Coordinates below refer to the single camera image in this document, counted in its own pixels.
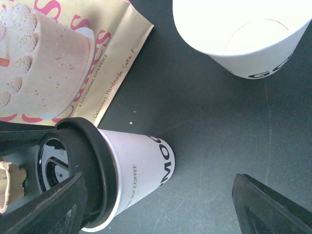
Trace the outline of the cream pink Cakes paper bag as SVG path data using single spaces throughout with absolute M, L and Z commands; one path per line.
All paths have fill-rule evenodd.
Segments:
M 128 0 L 1 1 L 1 121 L 99 125 L 153 27 Z

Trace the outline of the black plastic cup lid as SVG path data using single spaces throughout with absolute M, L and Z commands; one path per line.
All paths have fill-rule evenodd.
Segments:
M 61 120 L 39 144 L 36 173 L 43 193 L 82 173 L 87 203 L 82 227 L 103 224 L 117 200 L 117 173 L 109 147 L 98 128 L 82 117 Z

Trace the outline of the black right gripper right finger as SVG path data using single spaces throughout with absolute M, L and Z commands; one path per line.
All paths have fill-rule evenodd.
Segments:
M 243 234 L 310 234 L 312 213 L 247 174 L 236 174 L 232 199 Z

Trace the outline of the single white paper cup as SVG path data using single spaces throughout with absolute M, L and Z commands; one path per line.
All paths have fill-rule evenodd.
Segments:
M 106 228 L 115 216 L 162 186 L 175 169 L 174 152 L 163 139 L 102 129 L 99 132 L 113 161 L 117 188 L 112 209 L 95 225 L 84 227 L 88 233 Z

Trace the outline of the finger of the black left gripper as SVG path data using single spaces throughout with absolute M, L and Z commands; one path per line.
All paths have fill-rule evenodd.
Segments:
M 41 139 L 56 128 L 46 125 L 0 123 L 0 156 L 18 153 L 36 146 Z

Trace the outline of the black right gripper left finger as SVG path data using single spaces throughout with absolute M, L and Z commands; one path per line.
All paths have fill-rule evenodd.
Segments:
M 87 203 L 82 173 L 0 218 L 2 234 L 78 234 Z

